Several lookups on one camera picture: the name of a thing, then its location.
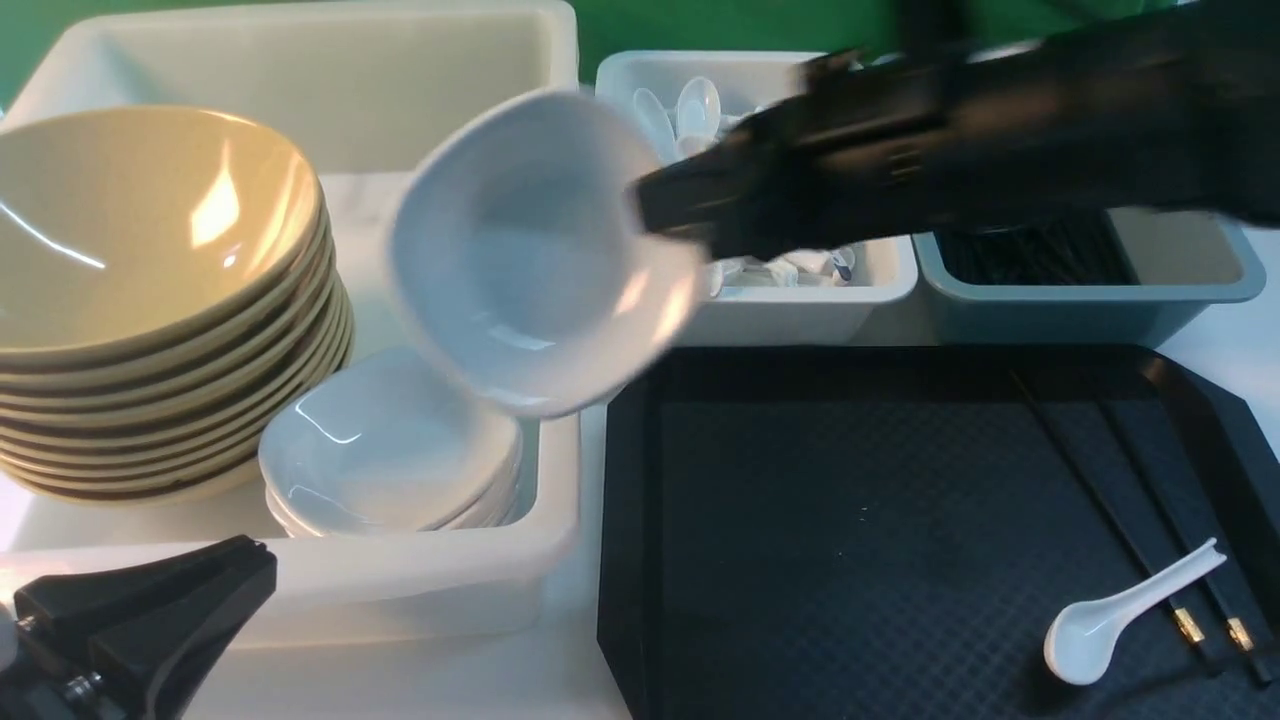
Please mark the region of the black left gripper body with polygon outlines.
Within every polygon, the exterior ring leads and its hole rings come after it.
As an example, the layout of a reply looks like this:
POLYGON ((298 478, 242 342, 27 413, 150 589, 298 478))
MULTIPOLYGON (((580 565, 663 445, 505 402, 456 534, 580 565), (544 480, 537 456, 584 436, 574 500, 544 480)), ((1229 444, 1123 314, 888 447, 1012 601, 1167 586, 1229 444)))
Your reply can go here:
POLYGON ((5 719, 180 719, 276 589, 276 556, 236 536, 155 562, 40 577, 3 624, 5 719))

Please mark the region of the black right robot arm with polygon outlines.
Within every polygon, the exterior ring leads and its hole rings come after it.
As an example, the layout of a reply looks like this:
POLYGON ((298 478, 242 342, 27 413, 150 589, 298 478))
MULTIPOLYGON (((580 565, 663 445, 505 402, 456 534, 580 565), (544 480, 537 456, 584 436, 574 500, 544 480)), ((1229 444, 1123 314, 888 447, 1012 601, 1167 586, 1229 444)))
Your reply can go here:
POLYGON ((959 1, 901 1, 900 54, 849 47, 705 152, 637 179, 645 231, 778 256, 1069 211, 1276 228, 1275 1, 1194 1, 978 61, 959 1))

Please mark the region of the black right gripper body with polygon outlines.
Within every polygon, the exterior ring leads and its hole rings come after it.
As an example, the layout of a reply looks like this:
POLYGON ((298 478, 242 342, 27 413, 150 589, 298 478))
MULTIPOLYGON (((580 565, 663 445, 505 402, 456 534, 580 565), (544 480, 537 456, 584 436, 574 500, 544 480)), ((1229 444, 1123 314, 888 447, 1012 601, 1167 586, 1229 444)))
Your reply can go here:
POLYGON ((951 61, 856 59, 847 50, 803 63, 799 94, 637 179, 644 229, 699 241, 714 259, 768 259, 937 218, 943 192, 931 161, 951 108, 951 61))

